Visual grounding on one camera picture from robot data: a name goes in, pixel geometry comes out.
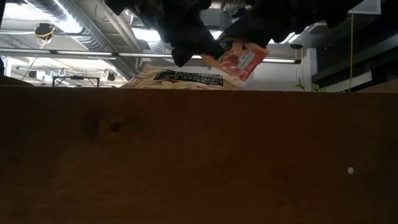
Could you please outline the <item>beige tea packet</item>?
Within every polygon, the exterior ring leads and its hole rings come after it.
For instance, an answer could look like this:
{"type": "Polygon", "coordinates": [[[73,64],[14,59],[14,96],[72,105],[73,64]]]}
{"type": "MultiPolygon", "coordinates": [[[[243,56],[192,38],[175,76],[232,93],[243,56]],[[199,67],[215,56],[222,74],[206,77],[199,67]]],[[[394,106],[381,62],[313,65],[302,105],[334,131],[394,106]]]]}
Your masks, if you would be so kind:
{"type": "Polygon", "coordinates": [[[227,75],[190,73],[147,64],[121,86],[129,89],[240,90],[243,83],[227,75]]]}

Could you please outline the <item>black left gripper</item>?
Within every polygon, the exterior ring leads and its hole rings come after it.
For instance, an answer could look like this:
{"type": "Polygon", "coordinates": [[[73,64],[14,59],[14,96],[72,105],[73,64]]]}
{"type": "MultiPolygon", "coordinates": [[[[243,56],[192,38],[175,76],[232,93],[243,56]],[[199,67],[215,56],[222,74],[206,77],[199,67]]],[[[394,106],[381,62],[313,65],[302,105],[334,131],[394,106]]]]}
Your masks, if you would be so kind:
{"type": "Polygon", "coordinates": [[[172,58],[178,67],[194,55],[220,58],[224,54],[224,48],[200,18],[211,0],[105,0],[105,4],[117,15],[130,10],[146,27],[155,29],[164,42],[177,44],[172,58]]]}

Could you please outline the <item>orange peach tea packet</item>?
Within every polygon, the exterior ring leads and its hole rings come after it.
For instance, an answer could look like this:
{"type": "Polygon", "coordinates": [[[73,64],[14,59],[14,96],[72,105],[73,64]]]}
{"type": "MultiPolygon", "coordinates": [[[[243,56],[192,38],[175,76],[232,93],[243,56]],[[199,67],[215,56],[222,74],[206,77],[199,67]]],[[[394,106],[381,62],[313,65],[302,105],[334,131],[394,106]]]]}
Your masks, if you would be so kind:
{"type": "Polygon", "coordinates": [[[201,54],[202,59],[230,77],[245,82],[255,68],[267,57],[269,51],[251,42],[233,42],[229,50],[215,59],[201,54]]]}

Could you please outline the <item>silver ventilation duct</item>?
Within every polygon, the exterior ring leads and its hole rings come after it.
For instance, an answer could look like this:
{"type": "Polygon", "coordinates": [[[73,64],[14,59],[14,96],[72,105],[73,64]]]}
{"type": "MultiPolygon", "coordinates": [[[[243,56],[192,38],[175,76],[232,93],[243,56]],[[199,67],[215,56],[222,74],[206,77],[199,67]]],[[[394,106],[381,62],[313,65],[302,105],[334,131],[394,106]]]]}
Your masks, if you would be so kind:
{"type": "Polygon", "coordinates": [[[116,47],[74,0],[22,0],[46,15],[59,29],[71,34],[80,45],[92,52],[115,52],[116,47]]]}

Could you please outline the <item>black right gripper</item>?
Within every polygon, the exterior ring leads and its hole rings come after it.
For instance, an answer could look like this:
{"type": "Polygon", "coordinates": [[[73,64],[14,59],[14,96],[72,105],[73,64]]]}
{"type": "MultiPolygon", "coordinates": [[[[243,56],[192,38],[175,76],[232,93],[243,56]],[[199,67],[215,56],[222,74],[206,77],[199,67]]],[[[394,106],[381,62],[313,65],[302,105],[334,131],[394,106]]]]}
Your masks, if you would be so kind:
{"type": "Polygon", "coordinates": [[[299,0],[243,0],[249,9],[223,32],[225,39],[239,39],[266,47],[270,40],[283,42],[297,34],[299,0]]]}

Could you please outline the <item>long ceiling light bar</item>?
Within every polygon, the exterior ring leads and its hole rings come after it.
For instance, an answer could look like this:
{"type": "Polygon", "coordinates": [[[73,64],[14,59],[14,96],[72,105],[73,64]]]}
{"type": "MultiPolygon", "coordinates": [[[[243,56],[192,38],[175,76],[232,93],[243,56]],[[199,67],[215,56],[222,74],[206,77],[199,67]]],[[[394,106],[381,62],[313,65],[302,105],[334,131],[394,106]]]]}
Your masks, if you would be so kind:
{"type": "Polygon", "coordinates": [[[0,48],[0,55],[21,55],[21,56],[39,56],[47,58],[72,58],[80,57],[87,59],[100,60],[115,60],[116,57],[131,57],[131,58],[162,58],[172,59],[171,54],[146,54],[146,53],[119,53],[119,52],[89,52],[89,51],[74,51],[74,50],[46,50],[46,49],[14,49],[14,48],[0,48]]]}

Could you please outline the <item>wooden three-compartment tray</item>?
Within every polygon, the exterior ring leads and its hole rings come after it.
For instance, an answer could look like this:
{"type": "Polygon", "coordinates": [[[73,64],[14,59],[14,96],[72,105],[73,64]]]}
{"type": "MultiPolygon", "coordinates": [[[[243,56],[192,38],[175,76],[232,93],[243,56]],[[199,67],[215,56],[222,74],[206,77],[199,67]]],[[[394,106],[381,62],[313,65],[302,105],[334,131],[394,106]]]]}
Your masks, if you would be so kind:
{"type": "Polygon", "coordinates": [[[398,94],[0,87],[0,224],[398,224],[398,94]]]}

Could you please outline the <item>potted green artificial plant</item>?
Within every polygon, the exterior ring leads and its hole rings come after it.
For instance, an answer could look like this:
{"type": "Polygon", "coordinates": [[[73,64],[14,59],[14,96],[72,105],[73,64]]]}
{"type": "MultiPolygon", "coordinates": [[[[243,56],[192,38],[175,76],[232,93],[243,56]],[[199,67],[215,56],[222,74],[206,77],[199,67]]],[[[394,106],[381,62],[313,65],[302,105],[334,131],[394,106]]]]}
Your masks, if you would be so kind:
{"type": "Polygon", "coordinates": [[[307,88],[306,84],[301,78],[298,78],[297,83],[293,86],[296,89],[299,89],[303,92],[314,92],[314,93],[325,93],[325,88],[320,88],[317,84],[311,84],[309,88],[307,88]]]}

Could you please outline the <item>black background rig frame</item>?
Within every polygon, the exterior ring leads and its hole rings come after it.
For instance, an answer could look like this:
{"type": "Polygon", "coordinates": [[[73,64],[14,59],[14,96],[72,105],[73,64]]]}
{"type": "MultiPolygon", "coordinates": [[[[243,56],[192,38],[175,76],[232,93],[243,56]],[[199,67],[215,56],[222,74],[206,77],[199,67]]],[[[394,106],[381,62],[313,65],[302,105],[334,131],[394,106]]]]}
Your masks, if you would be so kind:
{"type": "Polygon", "coordinates": [[[78,76],[78,75],[72,75],[72,76],[54,76],[52,77],[52,87],[56,87],[59,85],[66,85],[66,86],[73,86],[72,84],[69,84],[65,80],[74,80],[74,81],[83,81],[83,80],[88,80],[95,88],[100,87],[100,78],[98,77],[84,77],[84,76],[78,76]]]}

